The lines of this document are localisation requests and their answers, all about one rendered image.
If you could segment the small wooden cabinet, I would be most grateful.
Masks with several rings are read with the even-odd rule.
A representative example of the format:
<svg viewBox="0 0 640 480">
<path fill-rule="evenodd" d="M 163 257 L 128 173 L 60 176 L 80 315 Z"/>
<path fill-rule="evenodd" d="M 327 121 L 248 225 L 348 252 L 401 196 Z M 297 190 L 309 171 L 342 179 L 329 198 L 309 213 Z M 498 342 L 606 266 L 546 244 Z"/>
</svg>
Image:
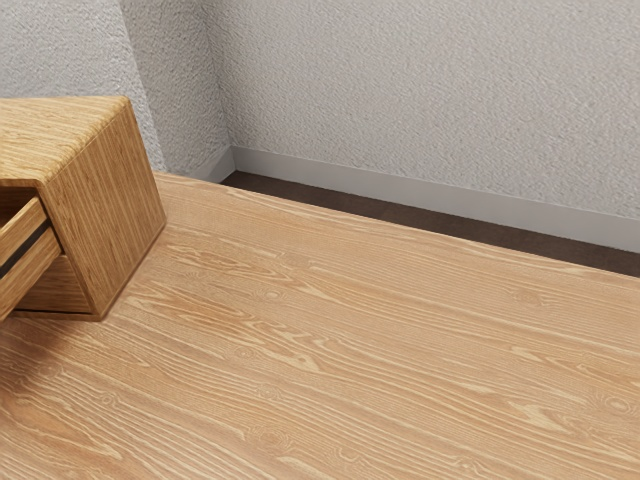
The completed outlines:
<svg viewBox="0 0 640 480">
<path fill-rule="evenodd" d="M 6 188 L 36 191 L 61 246 L 7 317 L 102 319 L 166 223 L 124 96 L 0 98 Z"/>
</svg>

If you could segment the open wooden drawer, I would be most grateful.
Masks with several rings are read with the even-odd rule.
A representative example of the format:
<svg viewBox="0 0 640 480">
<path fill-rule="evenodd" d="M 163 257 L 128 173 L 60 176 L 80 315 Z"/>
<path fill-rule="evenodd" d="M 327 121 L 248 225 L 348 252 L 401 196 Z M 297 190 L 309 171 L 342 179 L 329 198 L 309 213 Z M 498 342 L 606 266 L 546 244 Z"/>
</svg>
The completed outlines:
<svg viewBox="0 0 640 480">
<path fill-rule="evenodd" d="M 0 189 L 0 322 L 60 254 L 61 246 L 36 191 Z"/>
</svg>

